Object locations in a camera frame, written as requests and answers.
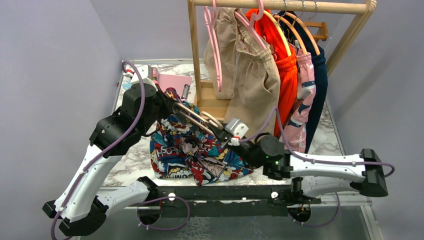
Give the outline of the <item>cream plastic hanger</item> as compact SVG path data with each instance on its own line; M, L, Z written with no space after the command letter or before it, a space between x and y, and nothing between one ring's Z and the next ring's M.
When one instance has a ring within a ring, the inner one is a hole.
M197 114L195 111L179 102L174 103L172 109L175 113L179 113L184 116L188 121L198 126L209 135L215 136L213 130L221 131L224 129L224 126L216 118L205 111Z

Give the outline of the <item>comic print shorts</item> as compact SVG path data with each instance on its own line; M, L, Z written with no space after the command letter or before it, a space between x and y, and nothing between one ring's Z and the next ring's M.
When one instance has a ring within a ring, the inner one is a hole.
M202 186L235 180L254 171L213 135L194 123L181 123L176 115L159 120L149 150L158 179L193 178Z

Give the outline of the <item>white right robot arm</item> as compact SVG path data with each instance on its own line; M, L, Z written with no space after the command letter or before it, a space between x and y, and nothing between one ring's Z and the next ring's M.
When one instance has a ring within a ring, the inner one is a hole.
M383 170L386 163L373 149L343 156L310 155L286 149L269 133L256 143L245 137L232 143L233 134L226 129L213 127L212 132L248 167L262 168L263 175L273 180L291 179L295 186L288 190L288 196L296 204L326 193L357 192L373 198L389 194Z

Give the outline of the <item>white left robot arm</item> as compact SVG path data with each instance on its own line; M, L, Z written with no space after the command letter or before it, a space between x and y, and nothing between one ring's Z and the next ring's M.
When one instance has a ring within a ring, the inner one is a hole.
M146 176L109 193L99 194L99 190L114 166L150 127L173 114L175 104L174 97L147 83L134 84L125 91L122 105L97 123L84 159L66 190L43 205L43 211L53 219L52 239L56 230L66 239L91 235L110 215L133 204L155 203L157 185Z

